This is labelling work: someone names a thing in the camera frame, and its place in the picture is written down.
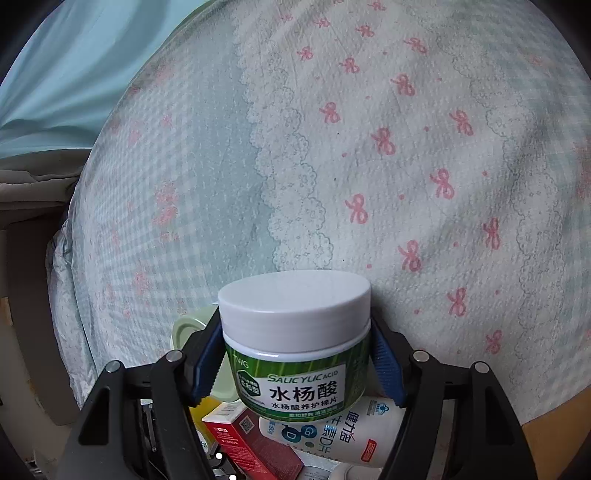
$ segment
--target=blue gripper pad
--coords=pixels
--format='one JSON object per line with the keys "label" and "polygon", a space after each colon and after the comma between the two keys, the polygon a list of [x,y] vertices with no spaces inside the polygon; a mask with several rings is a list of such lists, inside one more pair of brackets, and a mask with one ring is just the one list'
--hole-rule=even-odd
{"label": "blue gripper pad", "polygon": [[218,322],[207,344],[203,347],[203,354],[195,365],[195,383],[191,397],[197,403],[207,397],[213,388],[213,383],[222,365],[226,346],[223,341],[222,324]]}
{"label": "blue gripper pad", "polygon": [[402,370],[390,344],[375,325],[371,327],[371,357],[386,395],[398,407],[405,406],[407,393],[402,383]]}

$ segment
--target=green label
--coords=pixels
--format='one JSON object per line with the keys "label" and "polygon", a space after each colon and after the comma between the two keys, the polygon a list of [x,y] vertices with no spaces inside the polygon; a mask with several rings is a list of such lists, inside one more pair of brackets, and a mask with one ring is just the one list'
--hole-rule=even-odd
{"label": "green label", "polygon": [[279,421],[316,421],[350,407],[365,389],[369,335],[350,349],[308,362],[270,362],[226,345],[240,398]]}

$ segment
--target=green lid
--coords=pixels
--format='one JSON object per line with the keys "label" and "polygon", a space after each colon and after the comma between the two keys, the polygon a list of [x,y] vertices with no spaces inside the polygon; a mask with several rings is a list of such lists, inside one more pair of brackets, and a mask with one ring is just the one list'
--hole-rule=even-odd
{"label": "green lid", "polygon": [[[193,332],[203,330],[209,319],[217,309],[217,305],[208,305],[193,313],[183,315],[173,326],[172,344],[174,348],[182,348]],[[223,358],[220,371],[217,373],[216,381],[213,383],[211,397],[221,402],[238,400],[238,393],[232,377],[232,369],[228,361],[228,354]]]}

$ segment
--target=red package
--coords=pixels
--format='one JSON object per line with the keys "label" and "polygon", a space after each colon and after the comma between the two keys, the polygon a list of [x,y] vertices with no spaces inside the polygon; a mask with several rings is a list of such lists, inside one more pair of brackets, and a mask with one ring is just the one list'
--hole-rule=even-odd
{"label": "red package", "polygon": [[295,480],[304,466],[290,447],[261,435],[259,415],[241,401],[222,403],[203,422],[252,480]]}

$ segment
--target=cotton pad jar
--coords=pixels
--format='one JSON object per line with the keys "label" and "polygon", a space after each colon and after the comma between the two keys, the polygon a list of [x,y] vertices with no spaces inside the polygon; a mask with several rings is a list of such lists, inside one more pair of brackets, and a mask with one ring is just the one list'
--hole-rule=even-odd
{"label": "cotton pad jar", "polygon": [[238,394],[260,416],[323,420],[363,394],[371,302],[364,277],[269,273],[226,285],[218,299]]}

